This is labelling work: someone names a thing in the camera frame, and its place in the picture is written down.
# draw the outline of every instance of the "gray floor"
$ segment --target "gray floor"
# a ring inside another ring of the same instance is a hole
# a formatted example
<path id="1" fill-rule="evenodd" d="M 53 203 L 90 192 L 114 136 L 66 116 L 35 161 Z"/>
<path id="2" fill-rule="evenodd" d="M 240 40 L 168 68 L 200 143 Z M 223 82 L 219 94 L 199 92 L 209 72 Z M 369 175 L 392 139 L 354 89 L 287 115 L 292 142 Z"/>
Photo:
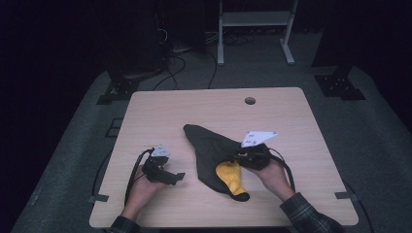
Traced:
<path id="1" fill-rule="evenodd" d="M 256 36 L 242 47 L 225 47 L 225 65 L 218 67 L 211 88 L 298 86 L 303 89 L 327 146 L 344 181 L 356 191 L 375 232 L 410 232 L 412 229 L 412 137 L 376 89 L 373 80 L 354 68 L 349 76 L 366 100 L 325 98 L 315 74 L 333 67 L 311 68 L 321 34 L 292 34 L 295 65 L 281 51 L 279 35 Z M 216 46 L 209 47 L 216 55 Z M 209 54 L 186 53 L 185 70 L 176 76 L 179 89 L 207 88 L 214 61 Z M 170 70 L 179 70 L 172 60 Z M 151 90 L 161 79 L 143 81 Z M 62 137 L 31 200 L 13 232 L 102 232 L 88 224 L 92 205 L 87 202 L 93 181 L 116 138 L 105 137 L 112 119 L 123 117 L 127 101 L 96 105 L 109 83 L 106 73 L 96 78 Z M 158 89 L 173 89 L 172 80 Z M 347 232 L 370 232 L 359 203 L 360 217 Z"/>

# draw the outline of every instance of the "person's arm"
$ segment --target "person's arm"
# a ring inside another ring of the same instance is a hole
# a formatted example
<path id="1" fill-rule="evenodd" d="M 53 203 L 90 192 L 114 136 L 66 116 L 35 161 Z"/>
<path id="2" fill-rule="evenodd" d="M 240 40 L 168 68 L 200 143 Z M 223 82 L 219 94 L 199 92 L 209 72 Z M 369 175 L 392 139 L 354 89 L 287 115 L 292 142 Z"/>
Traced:
<path id="1" fill-rule="evenodd" d="M 256 174 L 263 185 L 282 200 L 281 209 L 297 231 L 307 233 L 344 232 L 341 224 L 317 212 L 302 194 L 294 193 L 286 179 L 284 168 L 278 162 L 270 159 L 269 165 L 260 171 L 248 170 Z"/>
<path id="2" fill-rule="evenodd" d="M 146 176 L 142 176 L 142 165 L 136 171 L 138 179 L 130 189 L 129 197 L 120 216 L 116 218 L 108 230 L 109 233 L 136 233 L 140 226 L 135 222 L 140 211 L 164 187 L 165 183 L 151 183 Z"/>

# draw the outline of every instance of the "plaid sleeve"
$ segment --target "plaid sleeve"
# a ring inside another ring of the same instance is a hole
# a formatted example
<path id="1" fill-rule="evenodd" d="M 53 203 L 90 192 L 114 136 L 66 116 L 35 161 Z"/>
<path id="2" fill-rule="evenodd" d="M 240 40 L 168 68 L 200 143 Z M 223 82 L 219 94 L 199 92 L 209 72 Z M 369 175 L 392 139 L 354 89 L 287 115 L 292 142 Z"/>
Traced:
<path id="1" fill-rule="evenodd" d="M 299 232 L 310 233 L 341 233 L 344 229 L 334 219 L 315 210 L 301 193 L 296 193 L 281 205 L 294 228 Z"/>
<path id="2" fill-rule="evenodd" d="M 140 229 L 140 226 L 136 224 L 136 222 L 124 216 L 118 216 L 107 232 L 109 233 L 137 233 L 139 229 Z"/>

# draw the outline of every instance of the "black clamp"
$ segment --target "black clamp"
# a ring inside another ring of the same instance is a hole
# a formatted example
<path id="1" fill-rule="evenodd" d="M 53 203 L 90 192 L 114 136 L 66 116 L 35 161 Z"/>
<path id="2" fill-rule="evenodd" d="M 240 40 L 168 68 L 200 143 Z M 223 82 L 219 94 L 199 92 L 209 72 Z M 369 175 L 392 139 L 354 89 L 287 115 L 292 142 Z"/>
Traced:
<path id="1" fill-rule="evenodd" d="M 265 144 L 254 147 L 240 148 L 233 158 L 245 168 L 251 168 L 260 171 L 270 162 L 271 153 Z"/>
<path id="2" fill-rule="evenodd" d="M 146 174 L 146 178 L 152 182 L 160 182 L 175 185 L 176 182 L 181 181 L 186 173 L 173 174 L 163 170 L 163 165 L 167 163 L 169 157 L 159 156 L 153 157 L 149 155 L 142 171 Z"/>

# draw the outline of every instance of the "hole in table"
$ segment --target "hole in table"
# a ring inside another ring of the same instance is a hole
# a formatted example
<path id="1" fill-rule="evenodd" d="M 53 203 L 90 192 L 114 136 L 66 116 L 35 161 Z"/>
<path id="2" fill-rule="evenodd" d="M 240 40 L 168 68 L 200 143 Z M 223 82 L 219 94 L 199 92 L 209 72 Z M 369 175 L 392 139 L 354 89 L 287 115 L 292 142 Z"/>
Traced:
<path id="1" fill-rule="evenodd" d="M 248 105 L 254 105 L 256 103 L 256 101 L 257 100 L 254 97 L 247 97 L 245 99 L 245 103 L 248 104 Z"/>

